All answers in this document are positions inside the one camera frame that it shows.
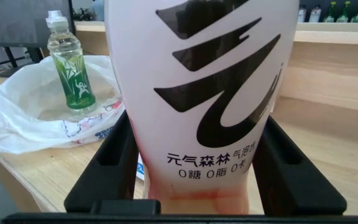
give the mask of small plastic bottle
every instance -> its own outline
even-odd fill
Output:
[[[319,22],[321,16],[321,7],[320,5],[316,5],[314,9],[311,10],[309,22]]]
[[[305,22],[306,18],[306,6],[299,5],[298,22]]]
[[[48,12],[47,25],[52,32],[48,49],[53,57],[67,106],[74,114],[86,114],[96,108],[80,41],[68,30],[68,21],[60,11]]]

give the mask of black holder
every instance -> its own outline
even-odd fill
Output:
[[[125,112],[68,194],[68,213],[18,213],[2,222],[358,223],[342,216],[344,197],[272,117],[253,160],[265,216],[161,215],[160,202],[133,200],[138,154]]]

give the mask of wooden desk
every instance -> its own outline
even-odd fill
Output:
[[[273,117],[345,196],[346,214],[358,215],[358,111],[280,98]],[[19,156],[0,154],[0,163],[33,195],[42,211],[63,212],[64,198],[100,144]],[[135,198],[142,195],[142,189],[143,182],[137,180]],[[262,213],[253,171],[249,199],[251,213]]]

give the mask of genki forest sparkling water bottle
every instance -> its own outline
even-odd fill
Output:
[[[147,168],[146,196],[160,200],[163,213],[249,212],[247,174],[298,6],[106,1],[111,61]]]

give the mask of wall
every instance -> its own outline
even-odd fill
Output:
[[[90,8],[93,1],[92,0],[72,0],[71,2],[73,3],[73,9],[77,10],[80,8],[83,8],[83,9]]]

